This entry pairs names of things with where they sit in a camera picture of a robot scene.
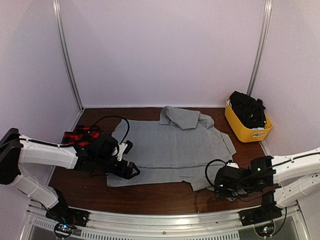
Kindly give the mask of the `yellow plastic basket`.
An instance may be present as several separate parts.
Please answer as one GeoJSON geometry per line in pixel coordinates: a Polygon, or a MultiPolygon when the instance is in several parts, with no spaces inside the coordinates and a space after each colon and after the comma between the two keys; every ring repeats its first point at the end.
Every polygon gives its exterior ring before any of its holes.
{"type": "Polygon", "coordinates": [[[265,113],[266,124],[264,128],[258,129],[245,127],[232,110],[229,98],[225,100],[224,115],[235,136],[242,143],[263,141],[274,126],[269,116],[265,113]]]}

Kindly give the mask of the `red black plaid shirt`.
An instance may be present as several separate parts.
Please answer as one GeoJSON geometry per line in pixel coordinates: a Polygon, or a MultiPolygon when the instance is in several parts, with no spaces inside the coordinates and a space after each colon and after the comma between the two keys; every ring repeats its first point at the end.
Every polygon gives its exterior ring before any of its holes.
{"type": "Polygon", "coordinates": [[[85,147],[103,134],[98,125],[77,125],[73,131],[64,133],[61,144],[85,147]]]}

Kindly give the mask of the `grey long sleeve shirt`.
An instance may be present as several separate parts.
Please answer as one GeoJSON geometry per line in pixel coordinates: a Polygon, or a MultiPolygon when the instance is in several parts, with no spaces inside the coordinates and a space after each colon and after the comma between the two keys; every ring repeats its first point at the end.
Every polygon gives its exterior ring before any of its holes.
{"type": "Polygon", "coordinates": [[[133,147],[124,159],[135,163],[140,174],[129,180],[111,174],[108,187],[187,182],[194,192],[211,190],[205,176],[214,181],[236,154],[229,135],[195,110],[166,106],[158,121],[122,120],[112,136],[120,139],[125,133],[133,147]]]}

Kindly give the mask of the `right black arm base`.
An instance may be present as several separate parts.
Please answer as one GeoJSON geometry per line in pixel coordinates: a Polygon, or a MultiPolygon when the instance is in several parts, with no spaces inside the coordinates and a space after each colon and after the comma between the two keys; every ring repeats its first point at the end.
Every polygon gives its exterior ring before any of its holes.
{"type": "Polygon", "coordinates": [[[241,210],[238,214],[243,227],[254,225],[255,233],[264,239],[276,233],[275,219],[282,217],[282,209],[277,207],[275,190],[264,193],[261,206],[241,210]]]}

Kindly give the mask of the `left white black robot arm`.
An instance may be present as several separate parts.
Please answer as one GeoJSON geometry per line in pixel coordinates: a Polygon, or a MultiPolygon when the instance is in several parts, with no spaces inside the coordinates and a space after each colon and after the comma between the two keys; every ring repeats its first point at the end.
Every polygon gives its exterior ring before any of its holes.
{"type": "Polygon", "coordinates": [[[119,142],[111,135],[102,133],[96,125],[81,126],[73,132],[66,132],[61,144],[32,139],[11,128],[0,141],[0,183],[14,186],[51,210],[61,222],[67,222],[72,218],[72,211],[63,195],[41,184],[23,169],[23,164],[76,171],[100,170],[130,180],[141,172],[135,163],[123,159],[132,147],[131,141],[119,142]]]}

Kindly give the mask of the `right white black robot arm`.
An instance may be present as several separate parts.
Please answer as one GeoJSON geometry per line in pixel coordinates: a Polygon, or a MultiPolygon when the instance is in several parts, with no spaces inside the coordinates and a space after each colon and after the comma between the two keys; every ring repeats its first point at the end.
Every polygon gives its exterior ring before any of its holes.
{"type": "Polygon", "coordinates": [[[253,159],[248,168],[227,163],[216,173],[214,195],[217,199],[248,197],[278,185],[263,194],[256,210],[259,220],[268,220],[276,207],[283,209],[320,185],[319,148],[286,156],[263,156],[253,159]]]}

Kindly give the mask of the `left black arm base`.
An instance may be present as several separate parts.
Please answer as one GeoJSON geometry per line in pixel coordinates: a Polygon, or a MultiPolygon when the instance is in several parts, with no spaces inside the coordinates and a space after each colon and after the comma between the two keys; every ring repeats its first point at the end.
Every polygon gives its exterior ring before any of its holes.
{"type": "Polygon", "coordinates": [[[53,227],[54,235],[58,239],[65,240],[69,238],[78,227],[87,226],[89,212],[70,208],[62,192],[55,188],[54,190],[57,193],[58,203],[52,208],[45,206],[42,206],[42,208],[46,211],[45,216],[47,218],[57,222],[53,227]]]}

